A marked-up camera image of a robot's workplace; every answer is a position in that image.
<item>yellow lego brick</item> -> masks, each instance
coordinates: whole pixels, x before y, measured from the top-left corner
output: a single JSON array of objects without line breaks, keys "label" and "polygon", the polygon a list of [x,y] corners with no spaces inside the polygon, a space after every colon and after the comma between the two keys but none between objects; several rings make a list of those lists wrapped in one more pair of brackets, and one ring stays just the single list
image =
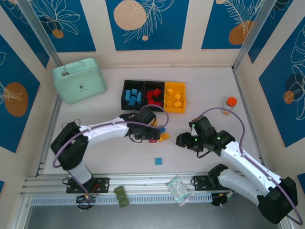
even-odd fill
[{"label": "yellow lego brick", "polygon": [[158,120],[156,120],[154,123],[153,123],[153,121],[150,123],[150,125],[153,125],[153,126],[157,126],[157,124],[158,124]]},{"label": "yellow lego brick", "polygon": [[168,93],[169,95],[173,95],[173,90],[172,90],[172,88],[167,89],[167,93]]},{"label": "yellow lego brick", "polygon": [[173,107],[173,103],[171,100],[166,100],[166,107]]},{"label": "yellow lego brick", "polygon": [[171,138],[170,135],[167,132],[165,132],[165,133],[161,134],[159,141],[163,142],[163,141],[165,141],[167,139],[170,139],[170,138]]},{"label": "yellow lego brick", "polygon": [[181,98],[181,95],[180,94],[175,94],[175,99],[180,99]]},{"label": "yellow lego brick", "polygon": [[179,108],[179,107],[182,107],[182,103],[180,101],[176,102],[176,103],[173,103],[173,106],[175,108]]}]

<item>blue lego brick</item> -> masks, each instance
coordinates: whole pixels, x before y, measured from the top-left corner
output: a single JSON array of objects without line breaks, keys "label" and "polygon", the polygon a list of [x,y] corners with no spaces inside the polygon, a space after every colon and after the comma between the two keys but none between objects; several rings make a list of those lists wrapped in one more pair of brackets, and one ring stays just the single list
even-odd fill
[{"label": "blue lego brick", "polygon": [[137,97],[132,96],[132,97],[130,98],[130,101],[129,101],[128,105],[129,105],[129,106],[134,106],[136,100],[137,100]]},{"label": "blue lego brick", "polygon": [[137,95],[137,93],[138,93],[138,90],[137,89],[132,89],[132,95]]},{"label": "blue lego brick", "polygon": [[137,103],[138,103],[138,104],[141,103],[141,96],[142,96],[142,93],[139,92],[139,93],[138,93],[138,96],[137,96]]},{"label": "blue lego brick", "polygon": [[162,165],[162,158],[158,157],[156,158],[156,166],[161,166]]},{"label": "blue lego brick", "polygon": [[161,134],[164,133],[165,131],[166,131],[166,130],[165,130],[165,127],[162,127],[162,128],[160,129]]},{"label": "blue lego brick", "polygon": [[130,100],[130,90],[125,90],[125,101],[126,102],[129,102],[129,100]]}]

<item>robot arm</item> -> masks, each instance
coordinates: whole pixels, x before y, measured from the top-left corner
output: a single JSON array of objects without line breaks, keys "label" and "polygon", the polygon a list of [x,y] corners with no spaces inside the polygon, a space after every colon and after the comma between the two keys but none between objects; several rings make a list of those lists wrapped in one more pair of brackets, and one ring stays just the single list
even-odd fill
[{"label": "robot arm", "polygon": [[96,125],[78,126],[74,122],[68,123],[52,142],[51,149],[54,154],[57,154],[69,139],[84,130],[89,130],[68,144],[58,157],[64,170],[68,171],[81,184],[86,184],[93,178],[89,169],[82,162],[88,147],[111,138],[125,136],[130,138],[131,135],[140,141],[159,140],[160,129],[125,123],[126,121],[132,121],[149,124],[154,119],[156,119],[156,115],[146,107],[139,113],[122,114],[109,122]]},{"label": "robot arm", "polygon": [[[217,165],[209,172],[209,181],[214,187],[227,187],[255,203],[262,215],[270,222],[277,224],[293,209],[288,199],[271,180],[275,180],[297,205],[296,184],[290,178],[282,179],[257,162],[247,152],[240,152],[238,142],[226,131],[216,132],[205,116],[200,116],[189,123],[191,133],[180,134],[176,145],[187,147],[195,152],[207,148],[219,157],[228,160],[244,175],[240,176],[227,166]],[[253,161],[265,174],[254,166]]]}]

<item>red block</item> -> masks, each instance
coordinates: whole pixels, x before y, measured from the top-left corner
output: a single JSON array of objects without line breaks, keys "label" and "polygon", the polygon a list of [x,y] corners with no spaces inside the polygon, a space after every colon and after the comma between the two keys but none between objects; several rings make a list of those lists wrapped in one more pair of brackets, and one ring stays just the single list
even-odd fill
[{"label": "red block", "polygon": [[152,94],[153,94],[153,91],[147,91],[146,99],[152,99],[153,98]]},{"label": "red block", "polygon": [[153,92],[154,97],[159,97],[159,95],[161,94],[161,90],[159,88],[156,88]]},{"label": "red block", "polygon": [[162,103],[161,102],[154,102],[153,104],[162,107]]}]

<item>purple cable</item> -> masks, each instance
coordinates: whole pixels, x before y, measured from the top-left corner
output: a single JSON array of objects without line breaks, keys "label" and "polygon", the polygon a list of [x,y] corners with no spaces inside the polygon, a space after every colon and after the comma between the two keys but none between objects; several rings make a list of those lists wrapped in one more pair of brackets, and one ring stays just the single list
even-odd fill
[{"label": "purple cable", "polygon": [[[239,122],[242,124],[242,127],[243,127],[243,133],[242,133],[242,136],[240,137],[240,141],[239,141],[239,150],[240,152],[242,152],[242,155],[252,164],[254,165],[259,171],[261,171],[266,177],[271,177],[271,175],[269,175],[267,172],[265,172],[262,168],[260,168],[254,161],[252,161],[249,157],[247,157],[247,155],[244,155],[244,151],[243,151],[243,148],[242,148],[242,143],[243,143],[243,139],[244,139],[244,133],[245,133],[245,127],[244,127],[244,123],[243,121],[241,120],[241,118],[236,114],[234,113],[233,111],[231,110],[228,110],[228,109],[225,109],[225,108],[222,108],[222,107],[213,107],[213,108],[210,108],[208,110],[206,110],[205,112],[203,112],[200,116],[203,116],[205,113],[211,111],[211,110],[225,110],[225,111],[228,111],[230,113],[232,113],[238,120]],[[279,188],[279,190],[281,190],[281,192],[284,194],[284,196],[287,198],[288,202],[290,203],[290,205],[292,206],[292,208],[294,209],[296,215],[298,216],[299,218],[299,222],[296,221],[296,219],[292,218],[291,216],[287,215],[287,217],[289,219],[291,219],[294,223],[298,224],[298,225],[303,225],[303,219],[302,219],[302,216],[299,212],[299,210],[296,208],[295,204],[293,203],[293,201],[291,200],[291,198],[288,196],[288,194],[285,192],[285,190],[280,186],[279,183],[277,183],[273,178],[271,179],[271,181]]]},{"label": "purple cable", "polygon": [[[161,128],[163,128],[163,127],[166,127],[166,125],[168,124],[170,118],[169,118],[169,116],[168,116],[168,113],[164,110],[164,108],[163,108],[163,107],[160,107],[160,106],[158,106],[158,105],[150,104],[150,105],[145,105],[145,106],[143,106],[140,110],[144,109],[145,107],[149,107],[149,106],[158,107],[158,108],[161,108],[161,109],[164,111],[164,113],[166,114],[166,118],[167,118],[167,120],[166,120],[166,122],[165,122],[164,125],[161,125],[161,126],[153,126],[153,125],[148,125],[148,124],[139,123],[139,122],[134,122],[134,121],[120,121],[120,122],[115,122],[115,123],[109,122],[109,123],[103,123],[103,124],[100,124],[100,125],[96,125],[96,126],[92,127],[91,130],[94,130],[94,129],[97,129],[97,128],[100,128],[100,127],[103,127],[103,126],[114,125],[114,124],[137,124],[137,125],[143,125],[143,126],[146,126],[146,127],[154,128],[154,129],[161,129]],[[82,134],[84,134],[84,133],[86,133],[86,132],[88,132],[88,131],[89,131],[89,129],[86,129],[86,130],[83,130],[83,131],[79,132],[78,134],[76,134],[76,135],[74,135],[72,138],[70,138],[65,144],[63,144],[63,146],[59,149],[59,151],[57,152],[57,154],[55,155],[55,158],[54,158],[54,160],[53,160],[52,165],[53,165],[54,168],[59,168],[59,167],[61,167],[61,165],[55,165],[55,163],[56,163],[58,157],[59,157],[59,156],[61,155],[61,153],[63,152],[63,150],[67,147],[67,145],[70,144],[74,139],[76,139],[77,137],[79,137],[80,135],[82,135]],[[87,189],[86,189],[86,188],[85,188],[85,187],[84,187],[75,177],[73,177],[72,174],[71,174],[69,171],[68,171],[68,173],[71,175],[72,179],[73,179],[73,180],[74,180],[74,181],[75,181],[75,182],[85,191],[85,193],[87,194],[88,199],[89,199],[88,204],[87,204],[86,206],[82,207],[82,205],[81,205],[81,203],[80,203],[80,208],[87,208],[87,207],[90,205],[90,203],[91,203],[91,197],[90,197],[89,191],[88,191],[88,190],[87,190]]]}]

